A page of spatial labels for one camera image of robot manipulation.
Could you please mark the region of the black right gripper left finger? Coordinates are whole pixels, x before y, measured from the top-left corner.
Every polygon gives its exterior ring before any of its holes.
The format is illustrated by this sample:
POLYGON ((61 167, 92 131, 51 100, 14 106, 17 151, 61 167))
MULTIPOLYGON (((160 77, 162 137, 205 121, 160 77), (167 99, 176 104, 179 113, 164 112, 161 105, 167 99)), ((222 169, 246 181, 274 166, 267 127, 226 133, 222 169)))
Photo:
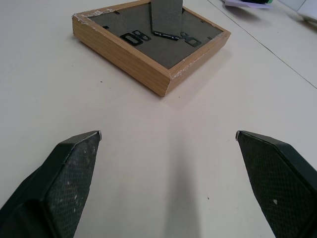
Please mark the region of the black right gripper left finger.
POLYGON ((0 210, 2 238, 72 238, 87 201, 100 131, 55 146, 0 210))

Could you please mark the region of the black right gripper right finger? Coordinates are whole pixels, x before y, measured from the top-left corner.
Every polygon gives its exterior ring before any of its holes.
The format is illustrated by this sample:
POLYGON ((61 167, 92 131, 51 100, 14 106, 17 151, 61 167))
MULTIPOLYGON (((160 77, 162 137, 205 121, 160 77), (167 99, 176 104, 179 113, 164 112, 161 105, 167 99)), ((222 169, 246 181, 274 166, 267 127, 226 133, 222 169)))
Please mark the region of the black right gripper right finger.
POLYGON ((253 194, 277 238, 317 236, 317 172, 288 143, 239 130, 253 194))

